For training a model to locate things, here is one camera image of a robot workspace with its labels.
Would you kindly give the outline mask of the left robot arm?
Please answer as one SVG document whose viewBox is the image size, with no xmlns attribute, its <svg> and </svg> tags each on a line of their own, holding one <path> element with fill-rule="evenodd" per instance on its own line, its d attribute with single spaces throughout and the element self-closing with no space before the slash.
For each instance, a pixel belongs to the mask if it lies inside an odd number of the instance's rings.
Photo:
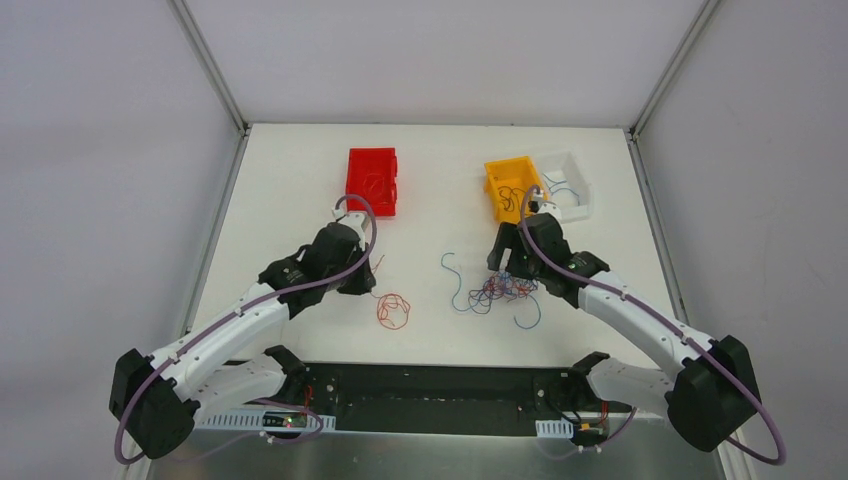
<svg viewBox="0 0 848 480">
<path fill-rule="evenodd" d="M 154 352 L 136 349 L 115 364 L 109 410 L 118 420 L 113 453 L 122 465 L 162 458 L 208 418 L 274 397 L 297 402 L 305 364 L 287 347 L 270 346 L 237 366 L 227 363 L 271 329 L 337 291 L 365 295 L 376 284 L 369 257 L 377 239 L 361 212 L 328 223 L 314 240 L 271 262 L 255 283 L 202 329 Z"/>
</svg>

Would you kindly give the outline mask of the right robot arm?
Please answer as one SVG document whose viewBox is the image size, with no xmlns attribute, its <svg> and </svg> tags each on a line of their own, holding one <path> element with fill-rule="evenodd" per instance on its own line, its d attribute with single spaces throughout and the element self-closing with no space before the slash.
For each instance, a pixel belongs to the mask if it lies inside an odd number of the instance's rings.
<svg viewBox="0 0 848 480">
<path fill-rule="evenodd" d="M 761 396 L 740 340 L 731 335 L 716 340 L 665 317 L 637 298 L 599 257 L 572 251 L 552 215 L 501 223 L 487 257 L 489 269 L 500 265 L 601 320 L 655 363 L 648 369 L 607 354 L 585 357 L 567 384 L 576 407 L 590 410 L 604 400 L 629 404 L 668 420 L 681 438 L 704 452 L 715 450 L 755 415 Z"/>
</svg>

